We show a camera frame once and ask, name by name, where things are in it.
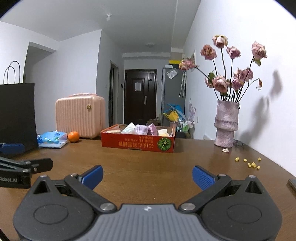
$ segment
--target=refrigerator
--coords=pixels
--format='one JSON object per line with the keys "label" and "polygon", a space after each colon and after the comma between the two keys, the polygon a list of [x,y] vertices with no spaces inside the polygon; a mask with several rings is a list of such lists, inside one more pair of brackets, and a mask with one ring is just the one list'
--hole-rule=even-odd
{"label": "refrigerator", "polygon": [[182,74],[183,71],[179,69],[175,69],[178,74],[170,79],[167,75],[167,72],[172,70],[171,68],[163,68],[163,78],[162,78],[162,101],[161,101],[161,118],[160,125],[161,126],[170,126],[169,120],[162,114],[166,112],[170,107],[167,104],[178,104],[180,105],[182,111],[185,110],[185,94],[183,97],[183,87],[182,93],[180,94],[181,83],[182,83]]}

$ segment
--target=dark brown door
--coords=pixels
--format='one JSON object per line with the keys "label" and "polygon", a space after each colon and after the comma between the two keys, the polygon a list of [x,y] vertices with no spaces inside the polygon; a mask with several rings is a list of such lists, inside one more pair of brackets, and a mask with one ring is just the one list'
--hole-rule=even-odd
{"label": "dark brown door", "polygon": [[146,125],[156,116],[156,70],[126,70],[124,123]]}

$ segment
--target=gray ribbed gripper base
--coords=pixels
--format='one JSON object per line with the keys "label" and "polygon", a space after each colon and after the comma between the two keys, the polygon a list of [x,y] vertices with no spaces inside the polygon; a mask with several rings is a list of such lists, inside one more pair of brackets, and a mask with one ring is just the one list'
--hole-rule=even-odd
{"label": "gray ribbed gripper base", "polygon": [[77,241],[218,241],[197,216],[178,212],[172,204],[124,204],[100,215]]}

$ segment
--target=orange fruit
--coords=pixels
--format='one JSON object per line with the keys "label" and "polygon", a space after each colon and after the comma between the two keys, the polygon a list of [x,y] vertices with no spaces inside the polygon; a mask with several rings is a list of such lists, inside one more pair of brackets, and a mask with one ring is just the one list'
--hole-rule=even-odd
{"label": "orange fruit", "polygon": [[76,131],[72,131],[68,135],[68,139],[70,142],[78,142],[79,141],[79,133]]}

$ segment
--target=white ceiling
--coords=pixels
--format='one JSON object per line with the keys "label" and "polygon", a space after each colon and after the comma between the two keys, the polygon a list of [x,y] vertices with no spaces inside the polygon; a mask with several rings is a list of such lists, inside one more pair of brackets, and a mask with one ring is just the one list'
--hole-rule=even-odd
{"label": "white ceiling", "polygon": [[[200,0],[22,0],[1,21],[62,41],[102,29],[123,53],[182,49]],[[111,20],[106,15],[111,13]],[[154,43],[148,48],[146,44]]]}

